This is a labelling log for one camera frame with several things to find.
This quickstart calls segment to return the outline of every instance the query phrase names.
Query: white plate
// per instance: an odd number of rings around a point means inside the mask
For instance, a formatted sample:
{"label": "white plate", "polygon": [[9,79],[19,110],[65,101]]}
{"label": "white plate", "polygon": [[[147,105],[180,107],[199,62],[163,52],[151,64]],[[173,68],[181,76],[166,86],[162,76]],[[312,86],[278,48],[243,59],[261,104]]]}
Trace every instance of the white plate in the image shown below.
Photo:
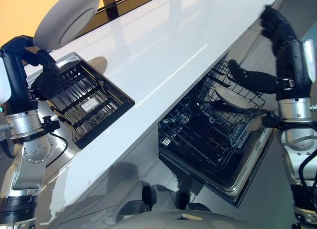
{"label": "white plate", "polygon": [[98,5],[99,0],[59,0],[37,28],[34,46],[45,51],[65,46],[90,23]]}
{"label": "white plate", "polygon": [[246,99],[236,94],[235,92],[232,92],[230,89],[218,87],[216,88],[216,93],[221,100],[233,107],[239,109],[249,109],[251,107]]}

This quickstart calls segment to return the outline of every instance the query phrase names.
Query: white countertop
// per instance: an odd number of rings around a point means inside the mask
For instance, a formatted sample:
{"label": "white countertop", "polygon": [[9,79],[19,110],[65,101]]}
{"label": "white countertop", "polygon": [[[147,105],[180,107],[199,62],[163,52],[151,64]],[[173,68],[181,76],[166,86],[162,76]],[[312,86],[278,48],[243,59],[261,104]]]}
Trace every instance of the white countertop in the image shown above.
{"label": "white countertop", "polygon": [[[53,217],[130,152],[274,1],[153,0],[52,52],[105,57],[105,76],[135,101],[51,180]],[[26,67],[28,75],[38,70]]]}

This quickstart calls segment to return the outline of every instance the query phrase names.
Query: dish rack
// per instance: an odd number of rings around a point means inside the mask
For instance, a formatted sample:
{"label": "dish rack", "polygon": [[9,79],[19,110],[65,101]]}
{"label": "dish rack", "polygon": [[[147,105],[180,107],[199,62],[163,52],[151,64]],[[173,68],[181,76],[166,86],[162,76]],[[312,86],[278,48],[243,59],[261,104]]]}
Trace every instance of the dish rack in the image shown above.
{"label": "dish rack", "polygon": [[[243,97],[251,107],[217,109],[226,105],[216,93],[220,86]],[[240,149],[250,134],[246,127],[264,104],[262,94],[239,86],[227,62],[219,62],[158,124],[160,147],[209,171],[222,170],[233,154],[243,154]]]}
{"label": "dish rack", "polygon": [[60,67],[63,87],[48,104],[71,130],[73,142],[83,149],[128,111],[134,101],[79,56],[69,59]]}

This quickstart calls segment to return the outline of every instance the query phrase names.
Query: sticker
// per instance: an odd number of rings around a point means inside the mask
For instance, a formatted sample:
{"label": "sticker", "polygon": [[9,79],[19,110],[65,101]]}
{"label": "sticker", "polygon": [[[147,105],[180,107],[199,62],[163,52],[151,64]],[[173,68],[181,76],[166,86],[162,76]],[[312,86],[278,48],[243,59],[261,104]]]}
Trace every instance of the sticker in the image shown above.
{"label": "sticker", "polygon": [[99,104],[98,101],[95,98],[92,98],[89,101],[85,102],[81,107],[83,110],[85,110],[88,113],[91,109],[93,109],[98,104]]}
{"label": "sticker", "polygon": [[265,138],[266,133],[267,133],[267,128],[265,128],[264,131],[262,132],[262,134],[260,136],[260,142],[263,141],[263,139]]}
{"label": "sticker", "polygon": [[168,138],[165,138],[165,139],[162,141],[162,144],[165,145],[165,146],[168,146],[170,142],[171,142],[171,140],[169,140]]}

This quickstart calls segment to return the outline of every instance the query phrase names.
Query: open dishwasher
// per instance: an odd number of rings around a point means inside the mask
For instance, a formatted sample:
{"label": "open dishwasher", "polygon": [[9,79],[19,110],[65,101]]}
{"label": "open dishwasher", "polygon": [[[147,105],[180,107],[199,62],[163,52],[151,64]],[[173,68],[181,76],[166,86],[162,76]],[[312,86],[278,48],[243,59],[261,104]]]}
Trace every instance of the open dishwasher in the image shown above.
{"label": "open dishwasher", "polygon": [[[219,98],[220,88],[248,107]],[[217,63],[158,124],[160,159],[238,207],[275,133],[260,124],[264,104],[234,82],[227,62]]]}

